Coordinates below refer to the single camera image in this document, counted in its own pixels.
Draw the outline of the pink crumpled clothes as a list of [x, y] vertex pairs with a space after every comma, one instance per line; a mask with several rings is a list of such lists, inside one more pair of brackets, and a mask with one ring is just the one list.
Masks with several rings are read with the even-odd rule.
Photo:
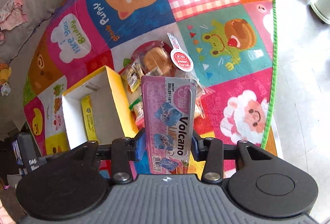
[[24, 0], [9, 0], [1, 8], [1, 44], [6, 40], [5, 32], [28, 22], [27, 14], [23, 12]]

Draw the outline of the pink Volcano snack pack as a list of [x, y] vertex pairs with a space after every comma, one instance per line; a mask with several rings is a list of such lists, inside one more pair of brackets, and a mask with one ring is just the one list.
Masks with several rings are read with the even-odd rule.
[[196, 93], [194, 79], [142, 77], [141, 96], [152, 174], [188, 172]]

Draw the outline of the orange plush toy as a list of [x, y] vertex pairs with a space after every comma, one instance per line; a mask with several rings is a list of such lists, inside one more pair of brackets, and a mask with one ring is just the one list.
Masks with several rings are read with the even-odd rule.
[[0, 83], [1, 83], [1, 96], [9, 95], [11, 87], [8, 80], [11, 76], [12, 68], [8, 64], [1, 63]]

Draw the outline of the green red snack packet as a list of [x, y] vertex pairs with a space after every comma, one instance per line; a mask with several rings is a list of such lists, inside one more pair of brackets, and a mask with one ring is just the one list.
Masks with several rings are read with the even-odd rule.
[[139, 96], [130, 106], [129, 109], [135, 114], [135, 124], [138, 129], [145, 127], [144, 124], [144, 110], [142, 97]]

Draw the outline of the white tall plant pot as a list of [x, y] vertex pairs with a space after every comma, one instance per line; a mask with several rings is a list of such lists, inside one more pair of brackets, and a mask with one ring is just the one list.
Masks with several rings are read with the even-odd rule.
[[329, 0], [310, 0], [310, 6], [314, 13], [329, 25]]

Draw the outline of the small yellow candy packet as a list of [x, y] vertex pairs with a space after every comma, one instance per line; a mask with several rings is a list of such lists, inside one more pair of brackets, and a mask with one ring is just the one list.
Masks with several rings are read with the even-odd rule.
[[122, 79], [127, 83], [132, 93], [138, 89], [143, 75], [144, 73], [139, 61], [130, 63], [121, 73]]

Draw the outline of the yellow snack bar pack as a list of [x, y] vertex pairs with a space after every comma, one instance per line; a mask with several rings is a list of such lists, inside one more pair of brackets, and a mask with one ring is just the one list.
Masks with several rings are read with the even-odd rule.
[[81, 107], [83, 112], [84, 126], [86, 129], [88, 140], [97, 141], [98, 139], [94, 125], [93, 108], [92, 108], [90, 95], [86, 95], [85, 97], [82, 98]]

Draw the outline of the yellow cardboard box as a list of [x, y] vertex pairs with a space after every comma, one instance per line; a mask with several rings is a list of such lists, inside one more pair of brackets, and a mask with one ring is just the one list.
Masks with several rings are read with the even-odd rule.
[[138, 133], [121, 76], [103, 66], [92, 72], [62, 95], [64, 123], [71, 149], [88, 141], [81, 100], [90, 95], [98, 143], [107, 145]]

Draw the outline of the colourful cartoon play mat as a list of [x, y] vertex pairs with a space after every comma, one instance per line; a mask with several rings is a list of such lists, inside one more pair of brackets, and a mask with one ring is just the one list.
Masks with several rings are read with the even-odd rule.
[[202, 137], [265, 147], [275, 96], [275, 0], [63, 0], [36, 47], [24, 113], [42, 155], [69, 149], [62, 94], [103, 66], [121, 73], [148, 41], [172, 34], [206, 88]]

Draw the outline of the bagged bread with red tag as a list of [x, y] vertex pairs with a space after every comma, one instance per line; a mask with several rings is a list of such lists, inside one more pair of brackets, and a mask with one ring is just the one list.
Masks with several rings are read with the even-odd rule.
[[206, 88], [200, 84], [194, 72], [184, 72], [176, 67], [170, 57], [170, 52], [170, 46], [163, 41], [148, 41], [133, 52], [130, 67], [139, 78], [152, 75], [195, 80], [197, 86], [194, 118], [205, 118], [201, 100], [206, 96]]

